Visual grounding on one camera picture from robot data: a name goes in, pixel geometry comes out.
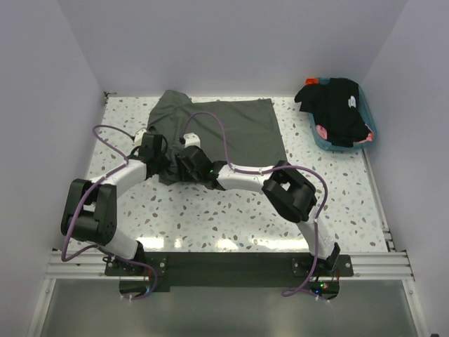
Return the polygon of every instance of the white logo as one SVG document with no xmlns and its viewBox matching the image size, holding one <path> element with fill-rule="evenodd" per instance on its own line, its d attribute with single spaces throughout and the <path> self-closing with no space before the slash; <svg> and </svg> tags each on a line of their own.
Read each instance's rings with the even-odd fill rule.
<svg viewBox="0 0 449 337">
<path fill-rule="evenodd" d="M 351 96 L 351 98 L 348 99 L 348 106 L 349 107 L 356 107 L 356 98 L 354 96 Z"/>
</svg>

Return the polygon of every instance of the gray cloth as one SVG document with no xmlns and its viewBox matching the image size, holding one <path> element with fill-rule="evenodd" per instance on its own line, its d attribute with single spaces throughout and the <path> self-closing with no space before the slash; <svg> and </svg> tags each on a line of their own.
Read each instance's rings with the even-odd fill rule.
<svg viewBox="0 0 449 337">
<path fill-rule="evenodd" d="M 147 127 L 168 140 L 167 156 L 171 165 L 159 174 L 160 182 L 170 185 L 180 181 L 175 154 L 184 146 L 179 138 L 183 136 L 189 116 L 200 111 L 216 114 L 224 124 L 233 164 L 268 166 L 287 159 L 272 100 L 192 103 L 184 93 L 169 90 L 149 114 Z M 226 160 L 222 132 L 214 118 L 205 114 L 194 117 L 187 129 L 187 133 L 190 132 L 200 137 L 201 148 L 211 161 Z"/>
</svg>

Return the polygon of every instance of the blue laundry basket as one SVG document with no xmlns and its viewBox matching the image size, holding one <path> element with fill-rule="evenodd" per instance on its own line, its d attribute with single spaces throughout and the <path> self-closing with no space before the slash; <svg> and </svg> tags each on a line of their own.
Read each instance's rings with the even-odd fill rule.
<svg viewBox="0 0 449 337">
<path fill-rule="evenodd" d="M 328 77 L 318 77 L 320 84 L 328 84 L 330 81 L 330 78 Z M 323 139 L 316 130 L 316 124 L 314 120 L 314 115 L 309 114 L 310 118 L 310 126 L 311 126 L 311 132 L 314 135 L 315 143 L 323 150 L 328 151 L 354 151 L 354 150 L 360 150 L 367 147 L 370 147 L 377 138 L 377 130 L 374 125 L 373 116 L 371 116 L 370 108 L 368 106 L 368 101 L 366 100 L 365 94 L 362 91 L 362 88 L 358 86 L 358 110 L 360 112 L 360 115 L 362 116 L 362 119 L 366 123 L 366 125 L 369 126 L 371 131 L 374 133 L 374 139 L 372 142 L 366 142 L 362 144 L 354 144 L 353 147 L 343 147 L 343 146 L 336 146 L 332 145 L 327 140 Z"/>
</svg>

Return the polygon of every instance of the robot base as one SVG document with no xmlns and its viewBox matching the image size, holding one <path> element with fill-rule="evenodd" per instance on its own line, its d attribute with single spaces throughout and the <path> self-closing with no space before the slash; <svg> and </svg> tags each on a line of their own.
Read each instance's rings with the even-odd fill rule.
<svg viewBox="0 0 449 337">
<path fill-rule="evenodd" d="M 309 253 L 184 253 L 147 252 L 146 262 L 158 273 L 155 291 L 170 291 L 172 286 L 216 286 L 216 287 L 276 287 L 299 286 L 305 279 L 313 260 Z M 318 267 L 314 276 L 332 277 L 339 272 L 341 277 L 354 276 L 351 257 L 338 256 L 334 270 Z M 110 261 L 106 276 L 141 276 L 142 270 L 128 271 L 120 264 Z M 321 282 L 309 282 L 306 289 L 325 297 Z M 142 281 L 121 281 L 121 291 L 139 289 Z M 338 293 L 337 282 L 326 282 L 328 294 Z"/>
</svg>

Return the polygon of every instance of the metal frame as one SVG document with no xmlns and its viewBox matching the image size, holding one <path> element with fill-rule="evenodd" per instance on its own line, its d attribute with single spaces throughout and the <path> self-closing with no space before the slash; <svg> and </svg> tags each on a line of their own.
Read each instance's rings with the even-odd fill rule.
<svg viewBox="0 0 449 337">
<path fill-rule="evenodd" d="M 389 250 L 388 253 L 345 253 L 351 256 L 353 277 L 342 277 L 344 280 L 402 280 L 405 294 L 407 296 L 410 312 L 419 337 L 430 337 L 424 312 L 417 297 L 413 271 L 406 252 L 395 252 L 393 239 L 385 218 L 384 209 L 380 202 L 379 191 L 375 183 L 375 178 L 369 158 L 362 150 L 363 161 L 366 166 L 368 179 L 373 190 L 376 208 L 380 220 L 382 221 L 382 230 L 385 242 Z M 51 253 L 50 262 L 46 271 L 43 287 L 39 295 L 38 303 L 34 311 L 32 323 L 30 325 L 27 337 L 39 337 L 48 308 L 51 302 L 51 296 L 57 279 L 121 279 L 133 280 L 141 277 L 107 277 L 105 276 L 105 263 L 102 261 L 103 254 L 100 252 L 86 252 L 82 256 L 75 258 L 68 263 L 60 260 L 60 253 L 54 251 Z"/>
<path fill-rule="evenodd" d="M 407 253 L 342 253 L 351 256 L 353 277 L 350 280 L 413 280 Z M 142 279 L 142 277 L 105 276 L 103 254 L 86 252 L 69 262 L 62 262 L 59 252 L 52 252 L 46 279 Z"/>
<path fill-rule="evenodd" d="M 39 337 L 50 306 L 51 296 L 55 290 L 56 279 L 44 279 L 41 293 L 37 299 L 33 318 L 28 328 L 27 337 Z"/>
</svg>

